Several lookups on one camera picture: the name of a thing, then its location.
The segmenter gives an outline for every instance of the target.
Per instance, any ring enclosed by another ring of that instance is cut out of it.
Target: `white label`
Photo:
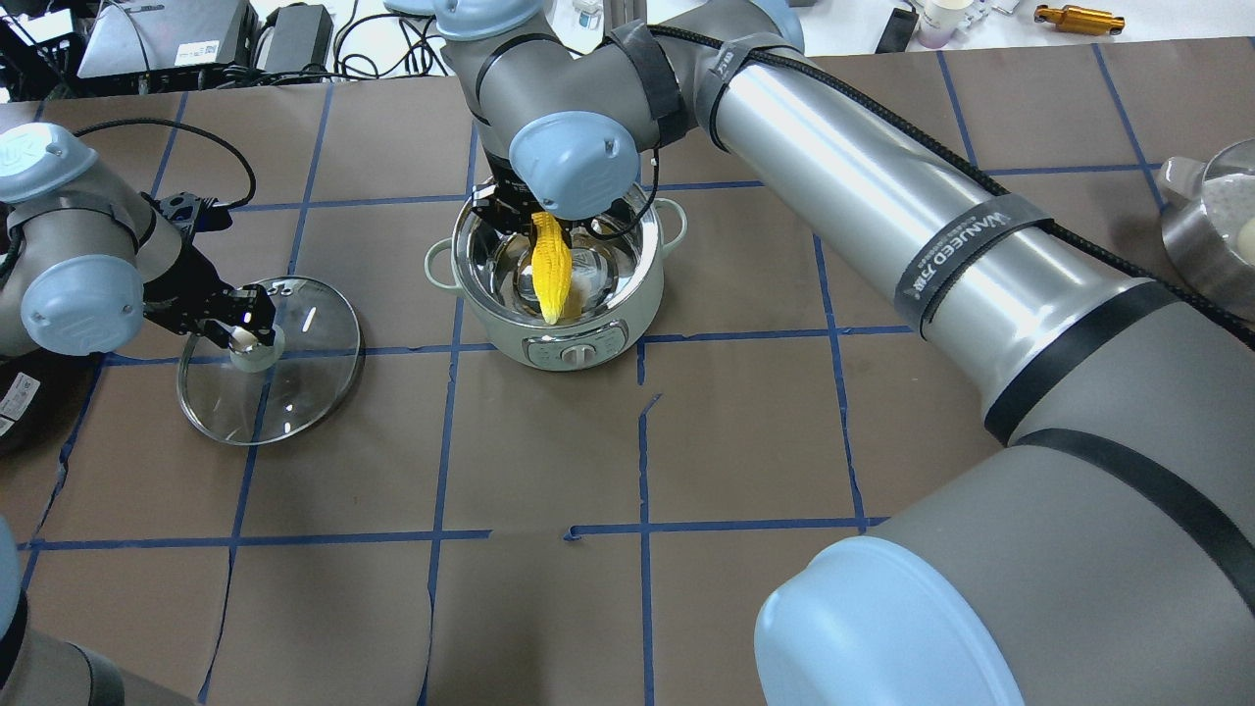
[[[4,396],[4,400],[0,400],[0,415],[11,420],[20,420],[26,414],[26,408],[30,408],[30,401],[35,399],[35,393],[38,391],[38,380],[26,374],[18,374],[13,385],[9,386],[9,394]]]
[[[178,54],[174,55],[176,66],[195,66],[196,64],[212,64],[218,60],[218,44],[221,41],[190,41],[178,45]]]

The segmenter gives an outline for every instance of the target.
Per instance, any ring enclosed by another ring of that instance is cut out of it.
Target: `metal pot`
[[[545,371],[579,371],[619,356],[645,331],[663,297],[663,260],[688,231],[679,203],[655,198],[680,218],[680,229],[664,241],[654,206],[628,233],[600,238],[576,226],[571,232],[571,295],[563,316],[546,324],[531,287],[531,243],[527,236],[502,232],[462,207],[453,236],[432,246],[424,271],[435,286],[461,296],[488,331],[488,340],[515,361]],[[639,186],[625,196],[634,213],[645,207]],[[607,214],[592,218],[597,232],[615,232],[620,223]],[[432,262],[448,250],[456,283],[432,273]]]
[[[1157,182],[1171,202],[1163,245],[1177,271],[1200,293],[1255,321],[1255,139],[1207,163],[1172,157]]]

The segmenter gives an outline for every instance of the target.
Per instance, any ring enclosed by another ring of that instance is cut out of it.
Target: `robotic arm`
[[[221,206],[136,192],[65,128],[30,123],[0,135],[0,201],[10,204],[0,265],[0,360],[36,347],[112,351],[143,317],[205,335],[233,356],[275,341],[275,308],[257,285],[236,288],[192,245],[221,228]]]
[[[434,11],[511,202],[592,216],[638,150],[700,125],[976,384],[1009,448],[767,601],[768,702],[1255,698],[1250,350],[843,90],[786,0],[630,23],[579,59],[541,0],[389,5]]]

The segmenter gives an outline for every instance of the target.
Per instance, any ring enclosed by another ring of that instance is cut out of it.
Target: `light blue joint cap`
[[[139,271],[110,255],[58,262],[35,277],[21,297],[26,332],[63,356],[117,350],[139,332],[143,320]]]
[[[21,566],[9,524],[0,517],[0,635],[9,631],[21,596]]]
[[[617,120],[567,110],[518,130],[510,143],[510,163],[546,211],[580,219],[601,213],[631,188],[640,154]]]
[[[60,188],[97,158],[95,149],[61,125],[18,125],[0,134],[0,201],[20,203]]]
[[[806,53],[806,35],[802,33],[802,20],[797,16],[797,10],[788,6],[788,0],[749,1],[758,6],[759,10],[767,13],[767,16],[776,23],[776,29],[779,30],[781,36],[796,46],[798,51]]]
[[[545,9],[545,0],[385,0],[384,8],[409,15],[435,15],[435,29],[452,41],[505,34]]]
[[[758,614],[772,706],[1024,706],[993,636],[927,562],[873,537],[825,549]]]

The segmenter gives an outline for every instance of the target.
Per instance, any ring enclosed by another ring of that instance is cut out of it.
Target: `pot handle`
[[[1155,182],[1175,206],[1183,206],[1202,191],[1202,172],[1207,164],[1188,157],[1168,157]]]
[[[684,212],[684,206],[680,206],[670,198],[654,198],[654,204],[669,206],[673,211],[675,211],[675,214],[680,217],[680,232],[676,233],[669,242],[663,243],[663,257],[666,257],[671,253],[671,250],[675,250],[675,246],[684,240],[684,236],[689,233],[689,214]]]
[[[444,291],[452,291],[454,293],[462,293],[462,286],[457,283],[444,283],[443,281],[435,278],[432,273],[432,260],[437,255],[446,250],[453,250],[453,238],[446,237],[444,240],[437,242],[427,251],[427,257],[423,258],[423,273],[427,275],[427,281],[434,283],[435,286],[443,288]],[[449,255],[449,265],[453,265],[453,255]]]

